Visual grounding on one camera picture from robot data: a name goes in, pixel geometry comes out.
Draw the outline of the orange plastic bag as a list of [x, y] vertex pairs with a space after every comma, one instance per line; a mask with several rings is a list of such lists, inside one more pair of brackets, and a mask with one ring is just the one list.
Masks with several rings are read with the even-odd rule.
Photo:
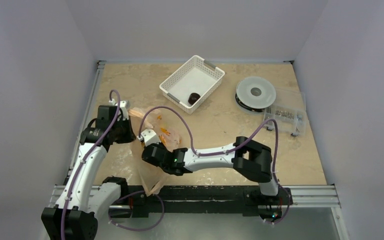
[[137, 139], [130, 144], [132, 167], [137, 176], [135, 185], [144, 189], [145, 196], [156, 195], [166, 184], [169, 174], [161, 168], [155, 154], [165, 154], [178, 149], [182, 143], [179, 132], [169, 124], [161, 109], [147, 110], [134, 107], [128, 111], [133, 132]]

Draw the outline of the dark purple fake fruit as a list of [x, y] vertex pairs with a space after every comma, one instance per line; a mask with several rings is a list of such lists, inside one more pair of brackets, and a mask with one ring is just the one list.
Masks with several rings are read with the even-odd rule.
[[187, 102], [192, 106], [192, 105], [194, 105], [200, 98], [201, 98], [201, 96], [200, 96], [198, 93], [196, 93], [196, 92], [192, 92], [192, 93], [189, 95]]

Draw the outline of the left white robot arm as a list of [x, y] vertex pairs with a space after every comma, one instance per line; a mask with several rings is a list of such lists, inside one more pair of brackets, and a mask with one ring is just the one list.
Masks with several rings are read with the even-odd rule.
[[77, 161], [60, 197], [53, 207], [44, 208], [42, 223], [52, 240], [93, 240], [98, 220], [115, 202], [129, 199], [127, 181], [107, 177], [98, 192], [91, 195], [97, 171], [112, 144], [136, 139], [128, 114], [127, 101], [100, 105], [97, 117], [81, 132]]

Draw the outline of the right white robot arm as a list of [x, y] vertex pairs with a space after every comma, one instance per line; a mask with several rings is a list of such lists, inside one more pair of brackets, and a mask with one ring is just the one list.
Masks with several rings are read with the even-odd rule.
[[280, 198], [279, 184], [272, 172], [274, 159], [270, 147], [238, 136], [231, 144], [196, 152], [185, 147], [169, 151], [162, 143], [150, 143], [144, 147], [141, 158], [175, 176], [204, 169], [234, 169], [247, 180], [258, 183], [264, 202], [272, 204]]

